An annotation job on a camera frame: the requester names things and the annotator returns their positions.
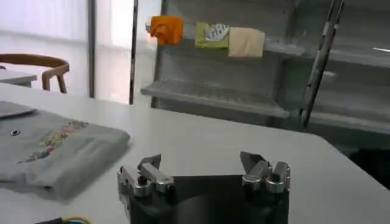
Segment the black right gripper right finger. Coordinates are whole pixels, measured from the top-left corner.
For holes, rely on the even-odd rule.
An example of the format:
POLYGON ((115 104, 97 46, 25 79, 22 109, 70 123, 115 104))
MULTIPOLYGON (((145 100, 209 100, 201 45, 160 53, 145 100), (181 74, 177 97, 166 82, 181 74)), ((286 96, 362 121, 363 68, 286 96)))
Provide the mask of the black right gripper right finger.
POLYGON ((256 192, 265 187, 271 194, 290 191, 291 169, 286 162, 277 161, 273 166, 258 154, 241 151, 239 156, 245 171, 241 180, 244 188, 256 192))

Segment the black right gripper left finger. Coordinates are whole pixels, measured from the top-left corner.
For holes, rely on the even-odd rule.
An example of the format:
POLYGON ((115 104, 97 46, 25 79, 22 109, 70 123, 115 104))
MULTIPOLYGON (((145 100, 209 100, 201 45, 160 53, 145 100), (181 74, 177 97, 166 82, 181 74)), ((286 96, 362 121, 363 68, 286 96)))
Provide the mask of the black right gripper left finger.
POLYGON ((161 154, 141 159, 136 167, 121 166, 117 172, 118 193, 148 197, 153 190, 163 195, 175 191, 175 179, 160 170, 161 154))

